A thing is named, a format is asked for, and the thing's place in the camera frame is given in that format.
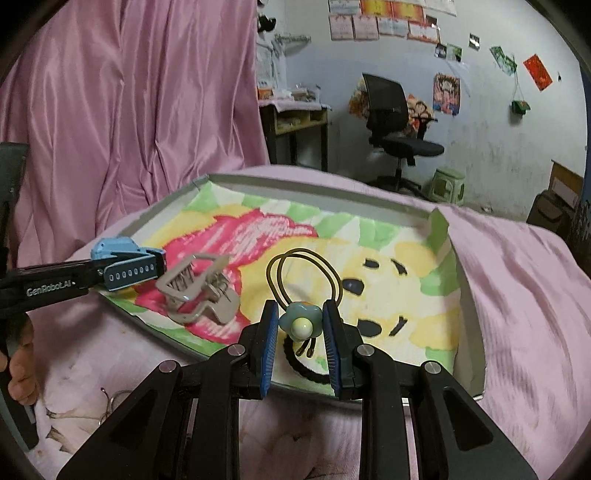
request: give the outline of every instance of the wooden table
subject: wooden table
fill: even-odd
[[[320,157],[321,169],[329,170],[328,148],[328,109],[322,110],[287,110],[277,112],[273,105],[259,108],[261,113],[262,129],[265,134],[267,151],[271,164],[277,164],[277,138],[283,135],[289,136],[290,163],[297,165],[297,140],[296,132],[308,128],[320,128]]]

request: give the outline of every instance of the black chair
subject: black chair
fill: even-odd
[[[418,183],[402,177],[402,159],[406,159],[409,167],[414,167],[415,156],[437,157],[444,152],[442,145],[423,140],[428,123],[436,122],[437,119],[418,118],[420,124],[416,138],[397,136],[408,125],[408,106],[402,86],[393,80],[368,73],[363,74],[363,79],[369,96],[369,143],[376,148],[383,148],[388,155],[398,160],[393,176],[380,176],[368,185],[390,192],[406,189],[426,199],[427,196],[421,191]]]

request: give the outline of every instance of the black painted spot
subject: black painted spot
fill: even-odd
[[[379,262],[377,260],[372,260],[371,258],[366,258],[363,266],[367,268],[379,268]]]
[[[363,282],[358,278],[344,278],[343,279],[343,288],[352,293],[353,295],[361,295],[363,293],[363,289],[365,285]]]
[[[376,337],[382,333],[382,326],[379,323],[375,323],[373,320],[357,320],[357,329],[364,337]]]
[[[402,327],[404,327],[407,324],[407,322],[408,320],[406,318],[402,316],[398,317],[398,324],[396,325],[396,327],[392,329],[388,336],[393,337],[394,335],[396,335],[402,329]]]
[[[398,270],[398,275],[408,275],[408,272],[407,272],[406,268],[404,268],[404,265],[402,265],[401,263],[398,263],[393,258],[391,258],[390,260],[392,260],[392,263],[396,266],[396,270]]]

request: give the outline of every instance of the stool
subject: stool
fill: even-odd
[[[465,175],[452,168],[438,168],[431,182],[429,200],[464,205],[465,185]]]

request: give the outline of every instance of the flower charm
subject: flower charm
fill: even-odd
[[[279,327],[294,342],[304,342],[322,333],[322,310],[306,301],[295,301],[279,318]]]

